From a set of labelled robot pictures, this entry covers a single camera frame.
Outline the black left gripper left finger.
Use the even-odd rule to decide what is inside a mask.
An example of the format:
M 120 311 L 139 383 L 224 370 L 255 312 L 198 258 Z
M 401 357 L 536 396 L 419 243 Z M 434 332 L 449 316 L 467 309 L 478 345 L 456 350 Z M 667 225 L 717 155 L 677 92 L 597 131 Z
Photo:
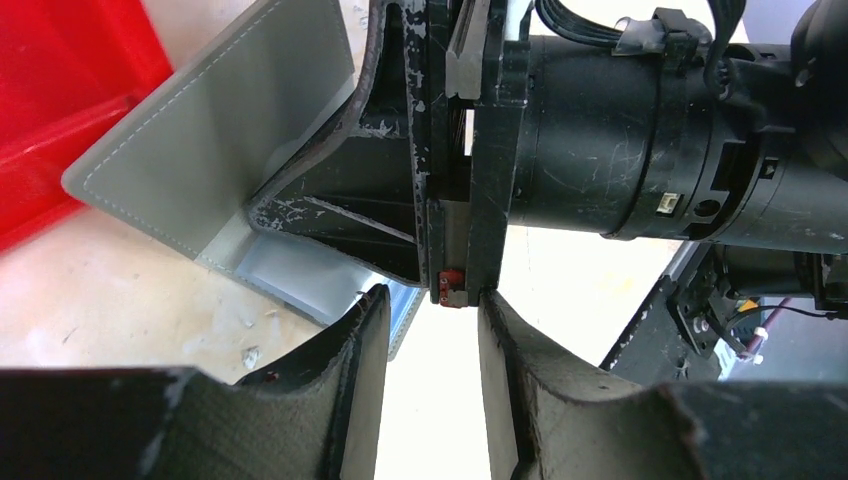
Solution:
M 1 373 L 5 479 L 370 479 L 391 321 L 373 286 L 235 384 L 190 367 Z

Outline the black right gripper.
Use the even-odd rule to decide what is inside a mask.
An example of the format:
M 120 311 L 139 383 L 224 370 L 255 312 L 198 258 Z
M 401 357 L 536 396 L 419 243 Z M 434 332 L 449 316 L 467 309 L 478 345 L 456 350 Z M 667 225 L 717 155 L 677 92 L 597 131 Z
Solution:
M 499 281 L 509 224 L 785 250 L 789 176 L 780 112 L 784 46 L 733 45 L 743 4 L 715 1 L 705 29 L 658 9 L 617 30 L 557 1 L 482 5 L 471 94 L 449 84 L 465 2 L 404 1 L 413 244 L 399 280 L 459 292 Z

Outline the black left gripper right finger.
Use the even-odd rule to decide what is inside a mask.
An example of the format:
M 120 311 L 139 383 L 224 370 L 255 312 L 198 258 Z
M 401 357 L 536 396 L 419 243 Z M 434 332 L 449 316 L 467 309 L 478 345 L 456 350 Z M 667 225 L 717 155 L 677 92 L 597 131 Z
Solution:
M 643 387 L 563 348 L 490 291 L 478 308 L 495 479 L 843 479 L 847 389 Z

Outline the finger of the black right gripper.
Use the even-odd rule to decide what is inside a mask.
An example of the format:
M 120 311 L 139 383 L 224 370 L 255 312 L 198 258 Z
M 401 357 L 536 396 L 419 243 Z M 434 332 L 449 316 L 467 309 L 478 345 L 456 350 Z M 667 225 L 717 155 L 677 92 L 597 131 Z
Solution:
M 253 196 L 250 225 L 326 246 L 406 285 L 421 238 L 427 75 L 423 1 L 372 1 L 353 94 Z

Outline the grey card holder wallet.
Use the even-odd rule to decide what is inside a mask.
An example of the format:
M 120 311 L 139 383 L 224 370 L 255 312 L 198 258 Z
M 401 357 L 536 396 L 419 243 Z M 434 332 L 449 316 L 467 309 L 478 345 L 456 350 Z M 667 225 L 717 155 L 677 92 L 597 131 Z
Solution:
M 337 1 L 258 1 L 64 173 L 64 189 L 320 326 L 388 276 L 246 206 L 353 93 Z

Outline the red plastic bin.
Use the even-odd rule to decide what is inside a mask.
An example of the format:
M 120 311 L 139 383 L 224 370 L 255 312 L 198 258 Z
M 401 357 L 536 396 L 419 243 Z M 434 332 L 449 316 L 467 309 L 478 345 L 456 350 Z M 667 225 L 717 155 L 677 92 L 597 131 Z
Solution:
M 1 4 L 1 248 L 80 207 L 64 171 L 172 73 L 140 1 Z

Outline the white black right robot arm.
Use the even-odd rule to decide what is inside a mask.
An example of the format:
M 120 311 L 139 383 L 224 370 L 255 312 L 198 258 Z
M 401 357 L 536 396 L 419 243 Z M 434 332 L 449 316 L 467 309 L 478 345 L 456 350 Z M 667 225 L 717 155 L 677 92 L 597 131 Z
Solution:
M 248 219 L 446 307 L 498 286 L 508 227 L 708 243 L 671 312 L 728 333 L 711 293 L 847 315 L 847 5 L 787 45 L 679 10 L 610 28 L 558 1 L 375 1 L 352 97 L 253 196 Z

